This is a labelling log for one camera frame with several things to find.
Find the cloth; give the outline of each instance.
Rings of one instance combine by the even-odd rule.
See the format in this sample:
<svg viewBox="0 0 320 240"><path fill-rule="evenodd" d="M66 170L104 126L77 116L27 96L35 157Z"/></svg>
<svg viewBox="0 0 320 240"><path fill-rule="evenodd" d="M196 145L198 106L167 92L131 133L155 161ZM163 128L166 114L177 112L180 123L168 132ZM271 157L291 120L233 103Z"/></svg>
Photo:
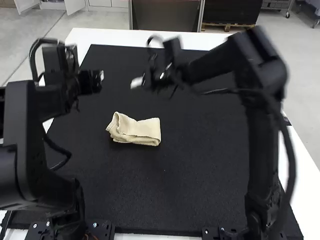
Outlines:
<svg viewBox="0 0 320 240"><path fill-rule="evenodd" d="M106 127L113 141L158 146L161 142L160 119L158 117L136 121L125 114L115 112Z"/></svg>

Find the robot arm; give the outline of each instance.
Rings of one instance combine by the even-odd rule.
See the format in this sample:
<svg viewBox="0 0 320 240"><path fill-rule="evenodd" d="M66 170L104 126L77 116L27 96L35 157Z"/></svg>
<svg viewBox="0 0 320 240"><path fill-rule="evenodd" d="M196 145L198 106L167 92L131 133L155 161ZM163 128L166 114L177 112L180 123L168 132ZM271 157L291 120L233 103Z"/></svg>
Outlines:
<svg viewBox="0 0 320 240"><path fill-rule="evenodd" d="M0 209L45 212L54 235L67 232L70 239L82 239L86 229L82 187L76 179L67 180L54 172L66 161L47 167L44 142L55 150L63 148L49 139L43 122L68 114L78 96L99 93L103 72L80 71L74 58L76 46L48 46L43 52L60 63L57 69L46 66L46 86L26 80L10 82L0 91Z"/></svg>
<svg viewBox="0 0 320 240"><path fill-rule="evenodd" d="M175 89L189 89L197 95L239 95L248 124L249 181L245 195L245 213L249 231L243 231L244 234L238 234L238 237L250 240L278 239L286 218L296 173L295 156L281 115L281 101L288 78L285 64L259 27L229 36L225 43L188 63L181 64L177 60L181 50L178 38L162 44L165 68L157 67L157 55L149 49L149 67L143 77L132 81L131 87L141 85L152 91L159 91L175 85ZM234 73L235 89L197 92L193 88L197 83L229 72ZM282 192L278 177L279 130L284 136L290 161L286 193ZM224 231L220 235L230 239L237 236Z"/></svg>

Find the gray floor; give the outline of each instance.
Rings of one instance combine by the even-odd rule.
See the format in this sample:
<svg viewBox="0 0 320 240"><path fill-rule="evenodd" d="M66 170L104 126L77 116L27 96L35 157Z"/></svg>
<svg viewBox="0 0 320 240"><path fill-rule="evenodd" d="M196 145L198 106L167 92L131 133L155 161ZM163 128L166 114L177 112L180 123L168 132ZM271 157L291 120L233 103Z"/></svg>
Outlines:
<svg viewBox="0 0 320 240"><path fill-rule="evenodd" d="M257 23L265 28L287 62L290 79L284 111L320 168L320 26L311 29L313 21L303 14L291 13L286 19L284 13L277 11L262 12ZM128 14L81 11L67 16L64 11L32 10L20 17L15 9L0 8L0 85L9 76L9 81L31 78L29 63L24 59L36 37L46 35L64 40L74 27L128 29ZM223 30L213 28L208 32ZM44 68L40 50L36 62L41 72Z"/></svg>
<svg viewBox="0 0 320 240"><path fill-rule="evenodd" d="M312 29L312 23L302 13L286 19L268 12L258 19L290 72L284 111L320 169L320 25Z"/></svg>

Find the table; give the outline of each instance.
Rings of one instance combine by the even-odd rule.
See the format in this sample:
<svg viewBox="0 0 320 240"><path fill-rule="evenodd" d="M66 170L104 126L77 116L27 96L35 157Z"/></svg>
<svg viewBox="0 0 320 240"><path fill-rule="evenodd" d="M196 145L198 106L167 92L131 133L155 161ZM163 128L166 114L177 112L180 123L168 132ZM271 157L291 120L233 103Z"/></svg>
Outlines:
<svg viewBox="0 0 320 240"><path fill-rule="evenodd" d="M145 47L146 40L156 34L164 39L180 37L182 47L187 50L210 50L225 41L231 34L228 33L195 33L195 32L167 32L144 30L115 30L73 28L66 43L76 43L78 47L78 59L81 64L91 44L114 45L127 47ZM151 43L152 47L159 48L158 43ZM52 120L45 122L46 131L50 128ZM319 238L318 217L320 216L320 171L309 155L304 144L300 140L293 126L288 126L297 161L297 179L294 193L291 199L291 207L300 226L305 240ZM282 135L279 135L279 179L286 188L288 177L288 160ZM0 211L0 219L5 211ZM23 240L27 230L9 229L5 240ZM116 234L115 240L199 240L198 237L161 236L161 235L137 235Z"/></svg>

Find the beige towel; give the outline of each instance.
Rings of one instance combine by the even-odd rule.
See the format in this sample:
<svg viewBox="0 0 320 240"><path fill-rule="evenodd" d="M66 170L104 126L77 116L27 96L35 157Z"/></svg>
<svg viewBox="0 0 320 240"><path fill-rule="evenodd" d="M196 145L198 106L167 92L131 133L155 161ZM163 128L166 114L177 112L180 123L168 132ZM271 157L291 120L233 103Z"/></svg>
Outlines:
<svg viewBox="0 0 320 240"><path fill-rule="evenodd" d="M158 117L136 121L116 111L105 130L110 133L113 141L118 143L158 146L161 142Z"/></svg>

